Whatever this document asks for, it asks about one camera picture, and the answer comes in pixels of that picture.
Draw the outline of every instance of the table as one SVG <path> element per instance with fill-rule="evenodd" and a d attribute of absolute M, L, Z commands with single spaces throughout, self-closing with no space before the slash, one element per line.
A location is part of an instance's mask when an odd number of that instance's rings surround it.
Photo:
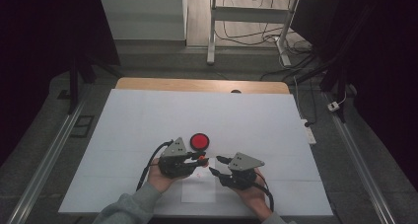
<path fill-rule="evenodd" d="M 287 85 L 281 82 L 196 79 L 121 78 L 115 88 L 214 93 L 230 93 L 233 90 L 240 90 L 242 93 L 290 94 Z"/>
<path fill-rule="evenodd" d="M 231 93 L 236 90 L 242 94 Z M 229 170 L 216 161 L 217 155 L 243 152 L 264 161 L 260 171 L 282 215 L 332 215 L 295 100 L 284 83 L 141 78 L 122 78 L 110 92 L 59 212 L 100 212 L 135 190 L 156 146 L 178 136 L 187 143 L 196 132 L 210 137 L 206 157 L 221 173 Z M 155 214 L 252 216 L 207 168 L 174 183 Z"/>

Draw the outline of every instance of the white cable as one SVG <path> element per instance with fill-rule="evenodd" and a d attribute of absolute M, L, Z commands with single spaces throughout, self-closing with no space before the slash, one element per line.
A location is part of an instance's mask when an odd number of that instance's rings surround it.
<path fill-rule="evenodd" d="M 340 103 L 338 103 L 338 105 L 344 103 L 344 101 L 345 101 L 346 98 L 347 98 L 347 91 L 344 92 L 344 99 Z"/>

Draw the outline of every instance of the white paper sheet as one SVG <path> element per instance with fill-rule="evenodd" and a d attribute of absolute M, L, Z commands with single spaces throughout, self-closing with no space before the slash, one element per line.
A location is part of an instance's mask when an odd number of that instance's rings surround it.
<path fill-rule="evenodd" d="M 209 159 L 209 167 L 215 168 L 214 158 Z M 182 180 L 181 202 L 216 202 L 216 180 L 209 167 L 198 167 Z"/>
<path fill-rule="evenodd" d="M 182 137 L 189 149 L 188 141 L 197 132 L 210 138 L 207 157 L 242 152 L 264 161 L 260 170 L 281 215 L 332 215 L 292 95 L 140 90 L 111 91 L 59 212 L 100 212 L 121 194 L 134 193 L 160 144 Z M 226 165 L 214 163 L 228 172 Z M 205 177 L 198 180 L 200 186 L 190 181 L 174 183 L 155 214 L 252 215 L 219 180 Z M 202 191 L 206 193 L 198 199 L 193 196 Z"/>

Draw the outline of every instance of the gray sleeve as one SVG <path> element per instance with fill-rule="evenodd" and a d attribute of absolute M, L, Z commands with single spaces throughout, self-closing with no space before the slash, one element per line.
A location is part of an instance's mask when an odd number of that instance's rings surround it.
<path fill-rule="evenodd" d="M 262 224 L 297 224 L 294 221 L 291 221 L 289 223 L 285 222 L 277 212 L 273 212 L 265 221 L 262 222 Z"/>
<path fill-rule="evenodd" d="M 124 193 L 116 203 L 105 207 L 94 224 L 146 224 L 154 215 L 154 206 L 161 194 L 149 183 L 133 195 Z"/>

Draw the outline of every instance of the round red button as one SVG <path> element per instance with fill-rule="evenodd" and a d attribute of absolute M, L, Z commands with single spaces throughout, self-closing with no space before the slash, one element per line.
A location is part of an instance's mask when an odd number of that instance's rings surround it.
<path fill-rule="evenodd" d="M 193 150 L 204 151 L 209 147 L 209 137 L 204 133 L 196 133 L 190 138 L 190 146 Z"/>

